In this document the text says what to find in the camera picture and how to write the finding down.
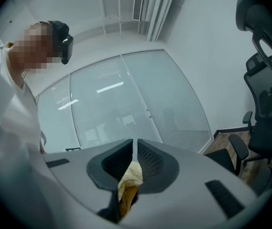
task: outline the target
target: glass wall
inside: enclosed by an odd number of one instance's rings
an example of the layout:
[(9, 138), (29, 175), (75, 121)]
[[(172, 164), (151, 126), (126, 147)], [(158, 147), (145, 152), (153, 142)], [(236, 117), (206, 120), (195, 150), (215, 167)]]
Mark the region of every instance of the glass wall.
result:
[(84, 67), (42, 92), (38, 107), (47, 153), (127, 138), (199, 152), (211, 139), (194, 91), (165, 51)]

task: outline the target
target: wooden floor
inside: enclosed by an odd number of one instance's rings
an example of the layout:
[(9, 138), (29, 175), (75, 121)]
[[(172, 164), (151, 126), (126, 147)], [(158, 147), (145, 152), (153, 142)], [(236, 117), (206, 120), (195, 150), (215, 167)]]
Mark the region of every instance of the wooden floor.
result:
[[(250, 135), (249, 132), (236, 132), (236, 133), (223, 133), (223, 134), (218, 134), (216, 139), (213, 141), (213, 143), (210, 145), (210, 147), (204, 152), (205, 154), (226, 148), (230, 154), (230, 157), (233, 161), (233, 165), (235, 167), (236, 164), (236, 153), (231, 146), (228, 137), (232, 134), (237, 134), (242, 138), (242, 140), (246, 143), (248, 146)], [(249, 156), (248, 157), (253, 157), (256, 156), (257, 154), (249, 150)], [(239, 177), (246, 182), (247, 184), (251, 184), (253, 179), (255, 178), (258, 170), (260, 169), (261, 166), (264, 166), (267, 164), (267, 159), (263, 160), (258, 160), (258, 161), (251, 161), (248, 162), (246, 167), (241, 167), (241, 172), (239, 174)]]

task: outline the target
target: ceiling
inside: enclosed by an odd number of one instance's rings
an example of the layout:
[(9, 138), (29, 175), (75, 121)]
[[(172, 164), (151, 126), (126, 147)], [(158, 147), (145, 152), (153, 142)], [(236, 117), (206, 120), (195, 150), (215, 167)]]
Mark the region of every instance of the ceiling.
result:
[[(132, 9), (133, 0), (121, 0), (121, 21), (129, 25), (123, 29), (137, 28)], [(118, 0), (7, 0), (0, 10), (0, 38), (14, 41), (37, 20), (62, 21), (68, 24), (72, 36), (85, 33), (88, 38), (103, 34), (103, 25), (106, 33), (119, 30), (118, 15)]]

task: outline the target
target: air vent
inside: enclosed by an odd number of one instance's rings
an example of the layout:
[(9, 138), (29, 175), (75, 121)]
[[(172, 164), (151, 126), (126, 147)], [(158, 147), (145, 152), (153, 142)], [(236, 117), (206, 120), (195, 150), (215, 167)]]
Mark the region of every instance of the air vent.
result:
[(143, 0), (134, 0), (132, 19), (135, 21), (140, 20), (141, 10), (142, 10), (142, 2), (143, 2)]

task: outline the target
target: white wall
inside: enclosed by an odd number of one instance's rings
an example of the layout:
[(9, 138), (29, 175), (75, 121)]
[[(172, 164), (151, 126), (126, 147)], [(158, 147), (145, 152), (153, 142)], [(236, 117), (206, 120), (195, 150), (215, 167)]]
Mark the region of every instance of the white wall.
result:
[(185, 0), (166, 41), (168, 52), (197, 94), (212, 133), (244, 126), (244, 114), (255, 110), (243, 75), (246, 61), (256, 50), (252, 34), (236, 27), (236, 2)]
[(145, 35), (124, 31), (122, 39), (118, 33), (97, 36), (73, 46), (72, 57), (67, 65), (53, 64), (52, 68), (37, 70), (27, 79), (33, 94), (36, 96), (69, 73), (86, 65), (124, 53), (163, 49), (162, 42), (147, 42)]

